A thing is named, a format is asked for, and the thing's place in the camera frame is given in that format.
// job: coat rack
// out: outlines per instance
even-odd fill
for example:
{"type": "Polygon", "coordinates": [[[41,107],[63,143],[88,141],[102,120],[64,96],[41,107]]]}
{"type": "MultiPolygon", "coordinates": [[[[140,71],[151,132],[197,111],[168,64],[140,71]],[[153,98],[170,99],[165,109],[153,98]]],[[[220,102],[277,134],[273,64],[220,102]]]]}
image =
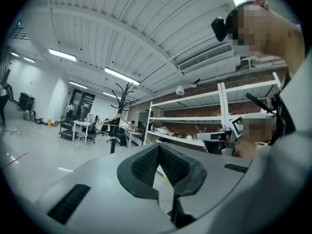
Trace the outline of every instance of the coat rack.
{"type": "MultiPolygon", "coordinates": [[[[133,90],[130,90],[130,87],[132,86],[132,83],[127,83],[126,85],[126,88],[125,90],[123,90],[123,88],[118,84],[116,83],[116,85],[121,88],[122,90],[122,96],[121,96],[121,100],[119,100],[119,98],[117,97],[117,95],[115,94],[115,92],[112,90],[113,94],[116,96],[116,99],[118,100],[118,107],[114,107],[113,105],[111,105],[113,108],[116,108],[118,109],[118,114],[122,114],[122,111],[128,111],[128,109],[124,109],[124,107],[132,102],[135,102],[135,101],[138,101],[137,99],[135,100],[131,100],[129,102],[126,102],[125,103],[125,100],[126,100],[126,96],[129,94],[129,93],[133,93],[134,91],[133,90]]],[[[115,125],[118,126],[120,123],[120,118],[117,118],[116,121],[115,121],[115,125]]],[[[116,144],[116,136],[117,136],[117,131],[118,131],[118,127],[115,127],[114,128],[114,131],[113,131],[113,136],[112,136],[112,144],[111,144],[111,154],[113,154],[115,152],[115,144],[116,144]]]]}

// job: red line on floor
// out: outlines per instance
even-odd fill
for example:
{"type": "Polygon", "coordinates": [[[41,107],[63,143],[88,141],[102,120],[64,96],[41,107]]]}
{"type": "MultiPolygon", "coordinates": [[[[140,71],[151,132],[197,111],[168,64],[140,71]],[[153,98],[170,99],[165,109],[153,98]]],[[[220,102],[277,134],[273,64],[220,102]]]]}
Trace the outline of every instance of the red line on floor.
{"type": "Polygon", "coordinates": [[[13,161],[11,161],[10,163],[8,163],[5,167],[2,167],[1,169],[3,170],[4,168],[7,168],[9,165],[11,165],[12,163],[14,163],[15,161],[17,161],[17,160],[20,159],[21,157],[25,156],[26,154],[28,154],[28,152],[25,153],[25,154],[23,154],[22,156],[20,156],[20,157],[14,159],[13,161]]]}

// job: desk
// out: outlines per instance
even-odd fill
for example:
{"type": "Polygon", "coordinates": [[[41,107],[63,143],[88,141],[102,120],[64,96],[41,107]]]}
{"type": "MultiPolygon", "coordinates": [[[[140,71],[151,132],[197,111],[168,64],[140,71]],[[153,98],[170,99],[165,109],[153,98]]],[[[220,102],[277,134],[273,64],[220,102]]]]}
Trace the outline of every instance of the desk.
{"type": "Polygon", "coordinates": [[[130,137],[129,137],[129,145],[128,145],[128,148],[130,148],[131,141],[132,141],[132,135],[142,135],[142,134],[141,134],[141,133],[138,133],[138,132],[128,131],[128,130],[126,130],[126,131],[130,134],[130,137]]]}
{"type": "Polygon", "coordinates": [[[75,121],[74,121],[74,126],[73,126],[73,132],[75,132],[76,125],[80,125],[79,135],[81,134],[81,127],[82,127],[82,126],[87,127],[87,129],[86,129],[86,135],[85,135],[85,139],[84,139],[84,144],[87,144],[88,128],[89,128],[89,126],[91,125],[91,123],[82,122],[82,121],[79,121],[79,120],[75,120],[75,121]]]}

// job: gray floor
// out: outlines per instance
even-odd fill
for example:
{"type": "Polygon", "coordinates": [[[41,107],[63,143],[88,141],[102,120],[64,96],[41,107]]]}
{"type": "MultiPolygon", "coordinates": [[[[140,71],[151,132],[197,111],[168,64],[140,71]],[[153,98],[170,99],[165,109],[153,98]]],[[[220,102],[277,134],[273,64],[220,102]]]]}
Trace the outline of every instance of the gray floor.
{"type": "MultiPolygon", "coordinates": [[[[84,140],[78,138],[72,142],[59,136],[59,127],[37,125],[23,120],[22,114],[16,104],[7,103],[7,131],[0,128],[0,166],[11,189],[31,202],[83,163],[110,154],[111,143],[106,143],[108,136],[98,135],[95,144],[87,141],[85,145],[84,140]],[[14,129],[19,132],[12,134],[10,131],[14,129]]],[[[116,145],[116,153],[126,151],[129,149],[116,145]]],[[[154,188],[159,190],[160,207],[169,212],[173,188],[158,174],[154,188]]]]}

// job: air conditioning vent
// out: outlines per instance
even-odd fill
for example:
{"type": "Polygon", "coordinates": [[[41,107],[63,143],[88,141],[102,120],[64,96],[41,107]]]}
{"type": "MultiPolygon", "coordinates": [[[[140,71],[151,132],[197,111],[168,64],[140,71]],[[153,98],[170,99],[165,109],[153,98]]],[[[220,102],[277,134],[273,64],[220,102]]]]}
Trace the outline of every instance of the air conditioning vent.
{"type": "Polygon", "coordinates": [[[234,54],[234,50],[229,43],[210,49],[193,58],[190,58],[187,61],[183,62],[182,64],[178,65],[178,68],[181,72],[186,71],[187,69],[202,65],[210,60],[224,56],[226,54],[234,54]]]}

